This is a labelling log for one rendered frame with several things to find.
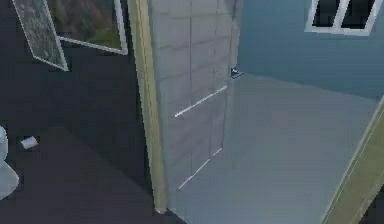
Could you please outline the white toilet paper roll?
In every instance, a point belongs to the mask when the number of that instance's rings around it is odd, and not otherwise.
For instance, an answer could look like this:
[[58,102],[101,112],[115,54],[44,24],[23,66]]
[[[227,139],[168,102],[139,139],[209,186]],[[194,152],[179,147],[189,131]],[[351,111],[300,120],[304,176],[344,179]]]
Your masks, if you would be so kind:
[[30,136],[21,141],[21,144],[24,149],[30,149],[38,144],[37,139],[34,136]]

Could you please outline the grey panelled room door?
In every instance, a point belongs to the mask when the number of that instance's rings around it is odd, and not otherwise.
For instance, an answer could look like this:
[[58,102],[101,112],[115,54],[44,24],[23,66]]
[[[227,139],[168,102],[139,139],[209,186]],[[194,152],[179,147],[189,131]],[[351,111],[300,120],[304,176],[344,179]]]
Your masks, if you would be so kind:
[[149,0],[167,207],[223,149],[243,0]]

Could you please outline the white framed dark window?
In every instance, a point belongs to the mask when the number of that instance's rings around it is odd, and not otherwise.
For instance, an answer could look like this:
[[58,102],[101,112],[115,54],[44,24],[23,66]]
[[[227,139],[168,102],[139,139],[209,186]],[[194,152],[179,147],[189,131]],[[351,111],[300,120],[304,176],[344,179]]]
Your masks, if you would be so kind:
[[305,31],[369,36],[384,0],[311,0]]

